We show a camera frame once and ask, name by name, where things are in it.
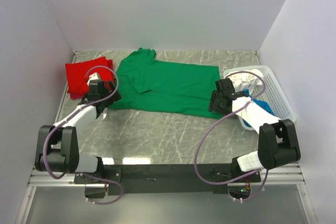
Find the green t shirt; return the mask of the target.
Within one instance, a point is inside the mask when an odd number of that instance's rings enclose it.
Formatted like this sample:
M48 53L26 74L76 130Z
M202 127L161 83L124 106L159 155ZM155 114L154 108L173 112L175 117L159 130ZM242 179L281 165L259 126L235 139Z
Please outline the green t shirt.
M121 61L116 74L121 99L111 109L221 118L208 111L215 82L220 79L217 66L160 61L155 50L140 48Z

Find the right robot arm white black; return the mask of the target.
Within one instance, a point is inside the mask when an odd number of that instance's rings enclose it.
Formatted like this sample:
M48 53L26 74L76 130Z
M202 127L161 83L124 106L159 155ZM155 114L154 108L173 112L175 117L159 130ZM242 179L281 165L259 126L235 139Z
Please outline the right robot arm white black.
M271 170L301 159L292 120L282 120L262 109L245 92L236 92L229 78L220 79L215 85L208 110L223 116L235 114L258 133L257 151L232 159L232 179L241 182L252 170Z

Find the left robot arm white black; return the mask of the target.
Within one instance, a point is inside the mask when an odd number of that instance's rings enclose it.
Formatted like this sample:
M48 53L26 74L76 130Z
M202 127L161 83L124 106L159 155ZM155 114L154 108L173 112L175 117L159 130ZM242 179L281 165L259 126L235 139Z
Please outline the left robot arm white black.
M76 109L62 121L39 129L35 169L39 172L86 173L91 182L104 179L101 158L80 154L77 134L96 120L104 110L121 99L117 84L97 79L89 82L87 92Z

